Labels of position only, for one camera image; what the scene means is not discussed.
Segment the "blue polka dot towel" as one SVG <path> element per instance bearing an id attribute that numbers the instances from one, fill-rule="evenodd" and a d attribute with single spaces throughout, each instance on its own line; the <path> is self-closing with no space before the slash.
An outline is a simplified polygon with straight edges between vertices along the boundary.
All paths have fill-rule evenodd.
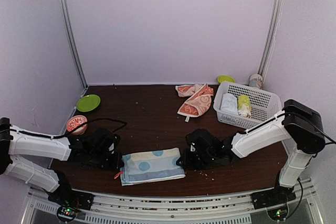
<path id="1" fill-rule="evenodd" d="M 177 147 L 123 155 L 124 166 L 114 179 L 119 178 L 122 186 L 181 179 L 185 171 L 176 164 L 180 157 Z"/>

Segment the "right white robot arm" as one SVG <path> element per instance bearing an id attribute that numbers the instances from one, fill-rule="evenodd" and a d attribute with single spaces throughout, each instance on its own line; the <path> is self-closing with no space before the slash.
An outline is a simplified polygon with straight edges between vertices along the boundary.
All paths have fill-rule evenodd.
<path id="1" fill-rule="evenodd" d="M 295 147 L 278 173 L 276 187 L 269 192 L 274 204 L 289 196 L 289 188 L 326 145 L 321 115 L 293 99 L 266 121 L 222 141 L 206 129 L 197 129 L 185 139 L 188 147 L 176 164 L 193 170 L 230 165 L 262 148 L 292 139 Z"/>

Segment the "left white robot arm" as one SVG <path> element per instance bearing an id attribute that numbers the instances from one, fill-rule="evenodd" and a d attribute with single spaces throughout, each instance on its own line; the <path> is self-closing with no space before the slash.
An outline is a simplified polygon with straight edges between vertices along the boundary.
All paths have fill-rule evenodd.
<path id="1" fill-rule="evenodd" d="M 91 121 L 73 125 L 63 135 L 46 135 L 23 130 L 1 118 L 1 174 L 36 185 L 54 193 L 64 205 L 71 205 L 76 197 L 66 179 L 26 160 L 25 155 L 48 157 L 63 162 L 83 164 L 103 170 L 119 170 L 124 166 L 122 155 L 116 151 L 120 137 L 116 131 L 99 128 L 89 136 L 74 132 Z"/>

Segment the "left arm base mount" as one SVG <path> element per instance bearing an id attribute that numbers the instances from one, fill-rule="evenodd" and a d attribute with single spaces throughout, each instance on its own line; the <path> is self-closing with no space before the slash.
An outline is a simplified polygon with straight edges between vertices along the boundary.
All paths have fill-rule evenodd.
<path id="1" fill-rule="evenodd" d="M 66 175 L 60 171 L 55 171 L 58 187 L 53 192 L 47 192 L 48 200 L 59 205 L 56 216 L 62 223 L 73 221 L 82 210 L 91 210 L 94 195 L 73 190 Z"/>

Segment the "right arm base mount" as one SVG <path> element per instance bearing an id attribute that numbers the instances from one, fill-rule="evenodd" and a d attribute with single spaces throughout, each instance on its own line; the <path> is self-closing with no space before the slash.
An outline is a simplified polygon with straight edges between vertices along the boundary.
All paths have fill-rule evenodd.
<path id="1" fill-rule="evenodd" d="M 251 194 L 254 209 L 266 208 L 268 217 L 277 222 L 285 221 L 291 216 L 288 202 L 295 199 L 294 187 L 288 188 L 280 185 Z"/>

